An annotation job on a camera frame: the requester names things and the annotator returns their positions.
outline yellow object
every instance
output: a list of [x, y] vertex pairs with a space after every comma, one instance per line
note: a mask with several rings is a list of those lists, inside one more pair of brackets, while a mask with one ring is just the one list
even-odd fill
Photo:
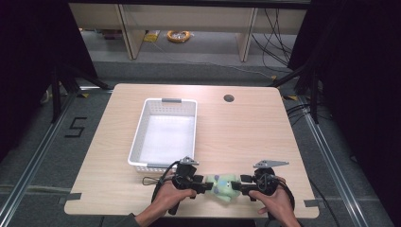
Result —
[[283, 100], [292, 100], [292, 101], [297, 101], [298, 97], [297, 96], [282, 96]]
[[82, 93], [82, 94], [79, 94], [79, 95], [78, 95], [78, 97], [85, 97], [85, 98], [88, 97], [88, 96], [89, 96], [88, 93]]
[[175, 31], [170, 30], [167, 32], [167, 39], [173, 43], [183, 43], [191, 37], [189, 31]]
[[157, 37], [159, 37], [159, 33], [160, 33], [160, 30], [151, 30], [151, 31], [149, 31], [145, 35], [144, 41], [145, 42], [152, 42], [152, 43], [156, 42], [157, 41]]

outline hand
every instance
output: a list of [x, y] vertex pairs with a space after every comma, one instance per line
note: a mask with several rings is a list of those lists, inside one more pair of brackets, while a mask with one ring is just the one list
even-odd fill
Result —
[[141, 214], [135, 217], [140, 226], [149, 226], [156, 219], [164, 216], [167, 210], [187, 197], [194, 197], [197, 192], [192, 189], [179, 190], [171, 181], [166, 181], [160, 187], [153, 203]]
[[[286, 182], [283, 178], [277, 178], [283, 183]], [[262, 215], [270, 212], [280, 221], [283, 227], [300, 226], [297, 218], [295, 218], [287, 192], [281, 185], [277, 186], [276, 191], [271, 196], [267, 196], [259, 191], [250, 191], [249, 195], [254, 199], [262, 201], [265, 205], [265, 207], [257, 212], [258, 214]]]

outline black curtain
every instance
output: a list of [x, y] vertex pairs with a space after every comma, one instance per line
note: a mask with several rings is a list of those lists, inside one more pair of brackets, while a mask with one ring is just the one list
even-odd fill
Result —
[[55, 64], [97, 75], [66, 2], [2, 1], [0, 18], [1, 162], [27, 130]]
[[[393, 224], [400, 226], [401, 1], [351, 4], [352, 14], [340, 24], [319, 79], [358, 163]], [[311, 34], [323, 31], [321, 17], [326, 21], [323, 12], [311, 11], [305, 18], [290, 67], [306, 62], [316, 44]]]

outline cable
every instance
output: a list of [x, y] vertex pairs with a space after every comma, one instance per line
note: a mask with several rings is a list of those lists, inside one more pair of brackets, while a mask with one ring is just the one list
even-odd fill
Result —
[[172, 163], [165, 171], [165, 173], [163, 174], [163, 176], [159, 179], [158, 183], [156, 184], [156, 187], [154, 188], [153, 191], [153, 195], [151, 197], [151, 201], [154, 201], [154, 199], [156, 198], [157, 193], [159, 192], [160, 187], [163, 185], [163, 183], [165, 183], [165, 177], [168, 173], [168, 171], [170, 171], [170, 169], [172, 167], [174, 167], [175, 165], [179, 164], [180, 161], [175, 161], [174, 163]]
[[267, 12], [267, 10], [265, 9], [265, 14], [266, 14], [266, 17], [267, 17], [268, 20], [269, 20], [269, 24], [270, 24], [270, 27], [271, 27], [271, 35], [274, 34], [274, 36], [276, 37], [277, 41], [278, 41], [279, 44], [282, 46], [282, 48], [279, 48], [279, 47], [277, 47], [276, 45], [274, 45], [274, 46], [277, 47], [278, 49], [282, 50], [282, 51], [283, 51], [284, 57], [286, 58], [287, 61], [289, 61], [289, 56], [288, 56], [288, 52], [286, 51], [286, 48], [287, 48], [288, 50], [290, 50], [290, 48], [288, 48], [286, 45], [284, 45], [284, 44], [283, 44], [283, 40], [281, 39], [280, 24], [279, 24], [279, 22], [278, 22], [278, 15], [279, 15], [280, 10], [277, 9], [275, 12], [276, 12], [276, 15], [275, 15], [275, 19], [276, 19], [276, 20], [275, 20], [274, 25], [273, 25], [273, 23], [271, 22], [271, 19], [270, 19], [269, 15], [268, 15], [268, 12]]
[[305, 114], [309, 114], [309, 112], [308, 113], [297, 113], [295, 115], [289, 116], [288, 119], [294, 118], [295, 116], [299, 116], [299, 115], [304, 116]]
[[295, 120], [294, 123], [291, 124], [291, 127], [293, 127], [299, 120], [301, 120], [301, 118], [303, 118], [304, 116], [310, 114], [310, 112], [308, 113], [300, 113], [302, 116], [298, 117], [298, 119]]
[[308, 107], [308, 106], [310, 106], [310, 104], [301, 104], [301, 105], [297, 105], [297, 106], [291, 107], [291, 108], [289, 108], [289, 109], [286, 110], [287, 115], [290, 115], [290, 114], [292, 114], [293, 112], [299, 111], [299, 110], [301, 110], [301, 109], [303, 109], [303, 108], [305, 108], [305, 107]]
[[261, 73], [261, 72], [250, 71], [250, 70], [244, 70], [244, 69], [240, 69], [240, 68], [237, 68], [237, 67], [231, 66], [231, 65], [221, 65], [221, 64], [211, 63], [211, 62], [196, 62], [196, 61], [188, 61], [188, 60], [181, 60], [181, 59], [171, 58], [171, 57], [168, 56], [168, 53], [165, 52], [164, 49], [162, 49], [162, 48], [161, 48], [160, 46], [158, 46], [156, 43], [152, 42], [152, 44], [153, 44], [156, 48], [158, 48], [159, 50], [161, 50], [163, 53], [167, 54], [167, 57], [168, 57], [169, 59], [174, 60], [174, 61], [183, 61], [183, 62], [189, 62], [189, 63], [193, 63], [193, 64], [206, 64], [206, 65], [210, 64], [210, 65], [216, 65], [216, 66], [220, 66], [220, 67], [233, 68], [233, 69], [238, 70], [238, 71], [240, 71], [240, 72], [252, 73], [252, 74], [259, 74], [259, 75], [262, 75], [262, 76], [265, 77], [265, 78], [272, 79], [271, 77], [269, 77], [269, 76], [267, 76], [267, 75], [265, 75], [265, 74], [263, 74], [263, 73]]
[[265, 227], [268, 227], [269, 224], [270, 224], [270, 219], [266, 220], [266, 222], [265, 222]]
[[266, 67], [267, 69], [270, 69], [270, 70], [273, 70], [273, 71], [276, 71], [276, 72], [280, 72], [280, 73], [289, 73], [289, 72], [286, 72], [286, 71], [282, 71], [282, 70], [273, 69], [273, 68], [268, 67], [268, 66], [266, 65], [266, 63], [265, 63], [265, 51], [262, 52], [262, 62], [263, 62], [263, 65], [265, 65], [265, 67]]
[[276, 49], [282, 50], [282, 49], [283, 49], [282, 47], [279, 47], [279, 46], [277, 46], [276, 44], [274, 44], [274, 43], [272, 43], [272, 42], [270, 41], [272, 35], [273, 35], [273, 34], [271, 33], [271, 35], [270, 35], [269, 37], [267, 37], [266, 34], [263, 34], [263, 36], [265, 37], [265, 39], [267, 40], [268, 43], [270, 43], [270, 44], [271, 44], [272, 46], [274, 46]]
[[103, 221], [104, 221], [104, 216], [102, 216], [101, 219], [100, 219], [99, 227], [103, 226]]
[[336, 216], [334, 215], [333, 210], [331, 209], [330, 205], [328, 204], [326, 198], [324, 197], [323, 193], [319, 190], [318, 186], [315, 185], [315, 183], [313, 183], [313, 181], [307, 177], [310, 181], [310, 184], [312, 184], [312, 186], [316, 189], [316, 191], [319, 193], [319, 195], [322, 197], [322, 200], [324, 202], [324, 204], [327, 206], [328, 210], [330, 211], [331, 216], [333, 217], [334, 222], [336, 222], [336, 225], [338, 227], [340, 227], [339, 221], [337, 220]]
[[279, 62], [282, 63], [283, 65], [287, 66], [288, 63], [287, 63], [286, 61], [280, 59], [277, 55], [271, 53], [271, 52], [266, 48], [267, 45], [269, 44], [269, 42], [267, 42], [267, 43], [265, 44], [265, 46], [263, 46], [259, 41], [256, 40], [256, 38], [254, 37], [253, 34], [252, 34], [252, 37], [253, 37], [254, 41], [256, 42], [256, 44], [259, 46], [259, 48], [260, 48], [264, 53], [269, 54], [272, 58], [276, 59], [277, 61], [279, 61]]
[[[291, 50], [291, 48], [289, 48], [289, 47], [287, 47], [286, 45], [284, 45], [283, 44], [283, 41], [282, 41], [282, 39], [281, 39], [281, 33], [280, 33], [280, 24], [279, 24], [279, 22], [278, 22], [278, 15], [279, 15], [279, 13], [280, 13], [280, 9], [276, 9], [276, 15], [275, 15], [275, 19], [276, 19], [276, 21], [275, 21], [275, 23], [274, 23], [274, 25], [272, 24], [272, 22], [271, 22], [271, 20], [270, 20], [270, 17], [269, 17], [269, 15], [268, 15], [268, 12], [266, 11], [266, 9], [265, 9], [265, 14], [266, 14], [266, 17], [268, 18], [268, 20], [269, 20], [269, 24], [270, 24], [270, 26], [271, 26], [271, 30], [272, 30], [272, 33], [271, 33], [271, 35], [272, 34], [274, 34], [274, 36], [276, 37], [276, 39], [277, 39], [277, 41], [280, 43], [280, 45], [282, 46], [282, 48], [279, 48], [279, 47], [277, 47], [277, 48], [279, 48], [279, 49], [287, 49], [288, 50], [288, 53], [289, 52], [291, 52], [292, 50]], [[277, 25], [277, 30], [278, 30], [278, 36], [277, 36], [277, 32], [275, 31], [275, 26]]]

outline black wire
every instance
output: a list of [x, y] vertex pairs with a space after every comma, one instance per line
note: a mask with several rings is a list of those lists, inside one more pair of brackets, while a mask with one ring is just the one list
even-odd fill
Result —
[[281, 47], [283, 49], [283, 54], [284, 54], [284, 56], [286, 56], [287, 61], [289, 61], [289, 56], [288, 56], [287, 51], [285, 49], [285, 45], [283, 43], [283, 40], [281, 39], [280, 23], [278, 23], [278, 14], [279, 13], [280, 13], [280, 9], [276, 9], [276, 22], [277, 22], [277, 31], [278, 31], [278, 39], [277, 40], [280, 41], [280, 45], [281, 45]]
[[270, 69], [270, 70], [276, 71], [276, 72], [280, 72], [280, 73], [289, 73], [289, 72], [287, 72], [287, 71], [282, 71], [282, 70], [273, 69], [273, 68], [268, 67], [268, 66], [266, 65], [266, 63], [265, 63], [265, 52], [264, 52], [264, 51], [262, 52], [262, 62], [263, 62], [263, 65], [265, 65], [265, 67], [266, 67], [267, 69]]
[[159, 192], [160, 187], [163, 185], [163, 183], [165, 182], [165, 177], [168, 173], [168, 171], [174, 167], [176, 164], [179, 164], [180, 161], [175, 161], [174, 163], [172, 163], [165, 171], [165, 173], [163, 174], [162, 177], [160, 177], [159, 181], [156, 184], [156, 187], [153, 190], [153, 195], [151, 196], [151, 201], [153, 202], [153, 200], [156, 198], [157, 193]]
[[256, 44], [259, 46], [259, 48], [260, 48], [264, 53], [269, 54], [269, 55], [272, 56], [274, 59], [276, 59], [276, 60], [279, 61], [280, 63], [282, 63], [282, 64], [284, 64], [285, 66], [287, 66], [287, 62], [286, 62], [286, 61], [280, 59], [277, 55], [271, 53], [271, 52], [266, 48], [266, 46], [267, 46], [268, 43], [266, 43], [265, 46], [263, 46], [259, 41], [256, 40], [256, 38], [254, 37], [253, 34], [252, 34], [252, 37], [253, 37], [254, 41], [256, 42]]
[[100, 219], [99, 227], [103, 226], [103, 220], [104, 220], [104, 216], [102, 216], [101, 219]]
[[295, 114], [295, 115], [289, 116], [288, 119], [291, 119], [291, 118], [293, 118], [293, 117], [295, 117], [295, 116], [299, 116], [299, 115], [304, 116], [304, 115], [306, 115], [306, 114], [308, 114], [308, 113], [297, 113], [297, 114]]
[[274, 46], [275, 48], [281, 50], [282, 48], [280, 48], [279, 46], [277, 46], [276, 44], [272, 43], [270, 41], [271, 36], [273, 35], [273, 33], [271, 33], [271, 35], [269, 37], [266, 36], [266, 34], [263, 34], [263, 36], [265, 37], [265, 39], [267, 40], [268, 44], [271, 44], [272, 46]]
[[301, 113], [302, 116], [298, 117], [298, 119], [296, 119], [292, 124], [291, 127], [294, 126], [299, 120], [301, 120], [301, 118], [303, 118], [304, 116], [310, 114], [310, 112], [308, 113]]
[[[294, 110], [292, 110], [292, 111], [290, 111], [290, 112], [287, 112], [288, 117], [289, 117], [292, 113], [297, 112], [297, 111], [300, 111], [300, 110], [302, 110], [303, 108], [304, 108], [304, 107], [299, 107], [299, 108], [294, 109]], [[318, 110], [318, 111], [316, 111], [316, 112], [328, 112], [328, 111], [327, 111], [327, 110]], [[320, 115], [320, 114], [318, 114], [318, 116], [320, 116], [321, 118], [327, 119], [327, 120], [333, 120], [333, 119], [331, 119], [331, 118], [324, 117], [324, 116], [322, 116], [322, 115]]]
[[[273, 23], [271, 22], [271, 19], [270, 19], [269, 15], [268, 15], [268, 12], [267, 12], [266, 9], [265, 9], [266, 17], [268, 18], [269, 24], [270, 24], [270, 26], [271, 26], [271, 33], [274, 34], [274, 36], [276, 37], [277, 41], [278, 41], [279, 44], [282, 46], [282, 48], [279, 48], [279, 47], [278, 47], [278, 49], [280, 49], [280, 50], [283, 51], [283, 54], [284, 54], [284, 56], [286, 57], [286, 60], [288, 61], [288, 60], [289, 60], [289, 57], [288, 57], [288, 55], [287, 55], [286, 48], [289, 49], [289, 50], [290, 50], [290, 48], [288, 48], [286, 45], [284, 45], [284, 44], [283, 44], [283, 40], [281, 39], [280, 25], [279, 25], [279, 23], [278, 23], [278, 15], [279, 15], [279, 12], [280, 12], [279, 9], [277, 9], [277, 10], [276, 10], [276, 16], [275, 16], [276, 21], [275, 21], [275, 23], [274, 23], [274, 25], [273, 25]], [[277, 32], [275, 31], [276, 25], [277, 25], [277, 30], [278, 30], [279, 35], [277, 35]]]
[[270, 219], [266, 220], [266, 222], [265, 222], [265, 227], [268, 227], [269, 224], [270, 224]]
[[336, 216], [334, 215], [333, 210], [331, 209], [329, 203], [327, 202], [326, 198], [324, 197], [323, 193], [321, 192], [321, 190], [319, 190], [318, 186], [315, 185], [315, 183], [313, 183], [313, 181], [307, 177], [310, 181], [310, 184], [312, 184], [312, 186], [316, 189], [316, 191], [319, 193], [319, 195], [322, 197], [322, 200], [324, 202], [324, 204], [327, 206], [328, 210], [330, 211], [331, 216], [333, 217], [334, 222], [336, 222], [336, 225], [340, 227], [339, 221], [337, 220]]
[[308, 107], [308, 106], [310, 106], [310, 104], [301, 104], [301, 105], [297, 105], [297, 106], [291, 107], [291, 108], [289, 108], [287, 110], [287, 115], [290, 115], [290, 114], [292, 114], [292, 113], [294, 113], [296, 111], [299, 111], [299, 110], [301, 110], [301, 109], [303, 109], [305, 107]]

